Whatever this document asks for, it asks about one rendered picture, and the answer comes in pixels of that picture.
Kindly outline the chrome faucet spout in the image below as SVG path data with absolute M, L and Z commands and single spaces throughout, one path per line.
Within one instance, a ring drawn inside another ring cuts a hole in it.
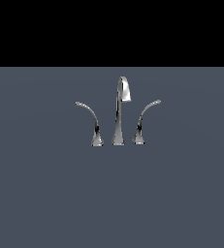
M 112 137 L 113 145 L 124 145 L 121 130 L 121 105 L 131 101 L 132 99 L 128 79 L 126 77 L 120 77 L 117 85 L 115 130 Z

